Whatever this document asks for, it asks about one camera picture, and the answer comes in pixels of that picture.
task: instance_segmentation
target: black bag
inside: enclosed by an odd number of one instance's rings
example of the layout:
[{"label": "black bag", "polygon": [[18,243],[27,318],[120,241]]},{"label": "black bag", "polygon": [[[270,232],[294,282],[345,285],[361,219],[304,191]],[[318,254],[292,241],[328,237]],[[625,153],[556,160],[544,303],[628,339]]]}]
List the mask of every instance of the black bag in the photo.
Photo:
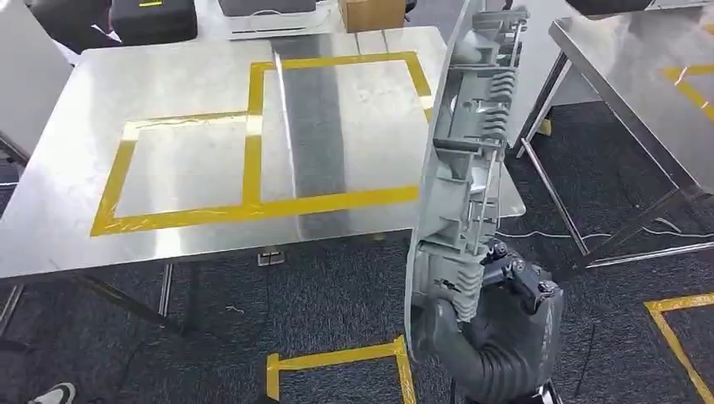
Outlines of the black bag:
[{"label": "black bag", "polygon": [[124,45],[180,42],[198,34],[194,0],[114,0],[111,22]]}]

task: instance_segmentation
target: dark gray carpet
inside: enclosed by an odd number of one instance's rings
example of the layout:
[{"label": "dark gray carpet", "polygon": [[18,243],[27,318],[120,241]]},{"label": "dark gray carpet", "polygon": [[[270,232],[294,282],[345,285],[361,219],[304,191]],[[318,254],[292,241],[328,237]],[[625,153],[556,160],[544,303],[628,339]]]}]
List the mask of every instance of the dark gray carpet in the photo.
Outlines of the dark gray carpet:
[{"label": "dark gray carpet", "polygon": [[[666,191],[603,104],[556,109],[553,119],[554,136],[539,138],[535,146],[583,233],[616,229]],[[528,213],[505,221],[504,231],[565,233],[527,160],[508,164]],[[677,209],[668,218],[685,231],[711,230],[710,211],[703,211]],[[273,268],[259,268],[253,252],[180,263],[171,313],[189,324],[183,338],[71,282],[29,285],[8,337],[35,350],[0,353],[0,401],[24,402],[71,381],[79,390],[77,402],[252,403],[264,391],[268,354],[290,358],[364,347],[402,332],[407,239],[401,232],[382,241],[361,237],[291,246],[287,263]],[[642,236],[626,249],[672,241]],[[556,274],[567,292],[555,377],[565,402],[701,402],[642,303],[711,292],[710,252],[575,274],[577,251],[569,240],[532,237],[513,245]],[[102,276],[151,306],[158,303],[161,268],[135,266]],[[707,356],[709,310],[714,307],[675,312],[668,320],[702,377],[714,385]],[[412,367],[418,402],[448,402],[448,376],[437,364]],[[392,359],[282,372],[280,388],[285,403],[401,402]]]}]

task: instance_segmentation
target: yellow tape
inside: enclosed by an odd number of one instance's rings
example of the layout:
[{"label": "yellow tape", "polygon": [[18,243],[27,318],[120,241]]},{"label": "yellow tape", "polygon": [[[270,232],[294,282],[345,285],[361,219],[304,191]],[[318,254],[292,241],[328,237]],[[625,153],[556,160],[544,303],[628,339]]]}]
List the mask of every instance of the yellow tape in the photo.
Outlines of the yellow tape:
[{"label": "yellow tape", "polygon": [[243,205],[260,205],[260,170],[262,141],[260,136],[247,136],[243,153]]},{"label": "yellow tape", "polygon": [[113,227],[116,204],[119,203],[121,189],[124,188],[126,173],[129,171],[131,155],[134,154],[136,141],[120,141],[119,149],[116,151],[114,164],[109,171],[107,183],[104,186],[102,198],[99,200],[97,215],[94,217],[91,235],[107,234],[105,231]]},{"label": "yellow tape", "polygon": [[280,361],[280,370],[302,370],[333,364],[348,364],[361,360],[386,358],[394,355],[394,353],[394,343],[385,343],[367,348],[346,349],[337,352],[316,353],[314,355],[282,360]]},{"label": "yellow tape", "polygon": [[675,297],[673,299],[648,301],[645,306],[650,311],[672,311],[714,305],[714,294]]},{"label": "yellow tape", "polygon": [[399,384],[402,386],[402,400],[404,404],[417,404],[417,396],[414,392],[414,382],[412,380],[412,367],[409,366],[409,354],[407,353],[404,336],[400,335],[394,343],[397,345],[394,356],[397,357]]},{"label": "yellow tape", "polygon": [[706,115],[707,118],[714,121],[714,104],[709,102],[704,95],[697,91],[694,86],[685,81],[688,76],[700,76],[705,74],[714,74],[714,65],[691,65],[687,67],[666,67],[662,69],[662,74],[674,83],[677,90],[682,93],[690,103],[695,105]]},{"label": "yellow tape", "polygon": [[[419,63],[416,52],[381,53],[374,55],[335,56],[313,59],[295,59],[281,62],[284,69],[302,69],[322,66],[338,66],[379,61],[405,61],[412,78],[419,102],[427,120],[431,119],[434,100],[429,83]],[[104,187],[94,218],[91,236],[108,235],[129,231],[156,230],[168,227],[195,226],[230,221],[250,221],[287,215],[306,215],[335,210],[357,209],[378,205],[409,202],[417,198],[416,185],[349,192],[344,194],[318,195],[308,198],[261,201],[261,166],[264,76],[275,69],[272,61],[251,64],[248,85],[248,110],[239,112],[168,116],[149,120],[128,122],[119,150]],[[115,217],[121,189],[129,170],[141,130],[205,124],[228,124],[245,122],[247,133],[243,161],[242,205],[215,206],[202,209],[163,212],[148,215]]]},{"label": "yellow tape", "polygon": [[666,311],[708,305],[714,305],[714,294],[685,296],[674,299],[645,302],[645,306],[647,307],[650,316],[654,320],[654,323],[657,325],[659,331],[662,333],[664,339],[667,341],[667,344],[672,349],[674,356],[679,360],[679,362],[687,371],[687,375],[689,375],[690,380],[692,380],[692,383],[694,384],[696,390],[699,392],[701,399],[705,402],[705,404],[714,404],[714,396],[709,390],[709,387],[706,386],[704,380],[694,369],[694,365],[692,365],[689,357],[687,357],[687,354],[682,348],[682,344],[679,342],[679,339],[674,334],[674,330],[672,330],[672,327],[669,326],[667,320],[662,314]]},{"label": "yellow tape", "polygon": [[268,355],[265,367],[265,393],[273,400],[280,401],[280,358],[277,353]]},{"label": "yellow tape", "polygon": [[259,205],[217,206],[176,212],[152,213],[125,217],[102,217],[94,220],[92,236],[165,229],[168,227],[196,226],[231,221],[256,221],[270,217],[308,215],[335,210],[366,208],[415,200],[416,185],[394,188],[358,191],[346,194],[319,195],[299,199],[265,202]]},{"label": "yellow tape", "polygon": [[298,358],[280,360],[277,353],[268,355],[266,364],[265,390],[268,397],[280,399],[280,371],[313,369],[335,364],[348,364],[362,360],[388,358],[394,356],[399,371],[399,385],[402,387],[404,404],[416,404],[412,369],[409,365],[407,345],[404,336],[399,336],[391,343],[373,347],[347,349],[344,351],[316,353]]}]

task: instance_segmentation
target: table top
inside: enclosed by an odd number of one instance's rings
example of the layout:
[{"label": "table top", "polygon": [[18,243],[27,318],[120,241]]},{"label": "table top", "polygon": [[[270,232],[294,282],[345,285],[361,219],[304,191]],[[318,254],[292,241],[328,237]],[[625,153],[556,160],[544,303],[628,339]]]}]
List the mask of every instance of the table top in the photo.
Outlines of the table top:
[{"label": "table top", "polygon": [[412,228],[444,55],[435,28],[85,52],[0,220],[0,278]]},{"label": "table top", "polygon": [[550,34],[674,184],[714,193],[714,6],[560,19]]}]

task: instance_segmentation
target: shoe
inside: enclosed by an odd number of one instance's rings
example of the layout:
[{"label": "shoe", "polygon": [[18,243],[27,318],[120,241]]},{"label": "shoe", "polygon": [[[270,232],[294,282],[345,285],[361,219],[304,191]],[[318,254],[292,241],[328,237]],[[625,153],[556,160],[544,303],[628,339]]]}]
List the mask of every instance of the shoe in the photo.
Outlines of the shoe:
[{"label": "shoe", "polygon": [[72,383],[60,383],[42,396],[28,401],[27,404],[72,404],[75,390]]}]

